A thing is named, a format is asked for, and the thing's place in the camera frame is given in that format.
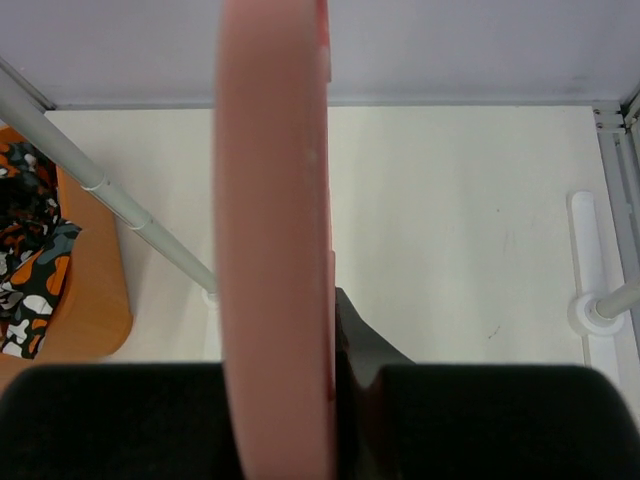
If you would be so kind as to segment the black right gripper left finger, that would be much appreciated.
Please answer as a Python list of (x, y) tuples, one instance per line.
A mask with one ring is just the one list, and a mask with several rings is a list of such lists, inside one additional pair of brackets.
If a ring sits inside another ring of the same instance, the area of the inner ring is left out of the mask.
[(222, 368), (29, 368), (1, 396), (1, 476), (237, 479)]

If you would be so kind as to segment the camouflage patterned shorts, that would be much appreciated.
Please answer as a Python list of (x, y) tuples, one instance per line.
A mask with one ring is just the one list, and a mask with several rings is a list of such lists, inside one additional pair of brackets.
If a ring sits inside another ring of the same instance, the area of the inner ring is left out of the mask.
[(1, 145), (1, 352), (34, 359), (81, 228), (62, 216), (56, 167), (32, 144)]

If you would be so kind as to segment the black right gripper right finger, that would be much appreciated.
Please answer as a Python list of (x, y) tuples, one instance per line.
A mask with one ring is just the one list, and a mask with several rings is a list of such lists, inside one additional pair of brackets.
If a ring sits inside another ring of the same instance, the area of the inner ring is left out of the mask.
[(340, 478), (638, 477), (638, 430), (601, 373), (416, 363), (342, 289), (335, 320)]

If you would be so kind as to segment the pink clothes hanger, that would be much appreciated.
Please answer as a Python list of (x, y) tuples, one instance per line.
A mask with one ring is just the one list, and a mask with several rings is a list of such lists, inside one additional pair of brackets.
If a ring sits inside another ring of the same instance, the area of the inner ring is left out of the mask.
[(215, 73), (215, 264), (242, 471), (332, 479), (326, 3), (225, 2)]

